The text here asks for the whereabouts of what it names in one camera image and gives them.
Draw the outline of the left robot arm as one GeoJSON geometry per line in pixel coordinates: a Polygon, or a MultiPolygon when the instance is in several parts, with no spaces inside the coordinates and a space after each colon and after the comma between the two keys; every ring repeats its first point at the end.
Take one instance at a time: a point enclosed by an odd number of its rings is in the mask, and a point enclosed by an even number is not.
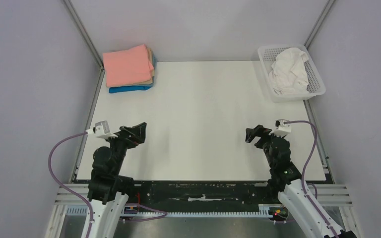
{"type": "Polygon", "coordinates": [[[101,121],[88,129],[88,135],[103,139],[107,146],[93,153],[91,179],[88,183],[88,211],[90,220],[83,228],[83,238],[113,237],[119,218],[127,202],[134,200],[134,180],[120,175],[128,149],[145,142],[147,124],[127,127],[110,132],[107,121],[101,121]]]}

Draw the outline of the white t shirt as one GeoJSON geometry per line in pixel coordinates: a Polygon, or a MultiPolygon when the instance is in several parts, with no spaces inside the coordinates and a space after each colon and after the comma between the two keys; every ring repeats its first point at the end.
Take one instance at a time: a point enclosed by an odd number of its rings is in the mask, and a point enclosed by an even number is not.
{"type": "Polygon", "coordinates": [[[268,75],[274,92],[278,95],[308,94],[305,68],[308,60],[307,53],[299,48],[288,48],[278,54],[268,75]]]}

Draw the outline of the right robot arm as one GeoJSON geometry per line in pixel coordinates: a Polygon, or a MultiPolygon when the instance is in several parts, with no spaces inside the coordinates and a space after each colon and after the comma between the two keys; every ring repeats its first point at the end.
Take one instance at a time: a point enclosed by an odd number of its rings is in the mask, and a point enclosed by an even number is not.
{"type": "Polygon", "coordinates": [[[246,128],[245,142],[258,138],[255,147],[264,152],[270,167],[268,199],[282,203],[308,238],[356,237],[353,231],[345,231],[335,222],[308,189],[303,173],[291,161],[290,143],[285,138],[289,132],[289,123],[279,120],[275,129],[263,125],[246,128]]]}

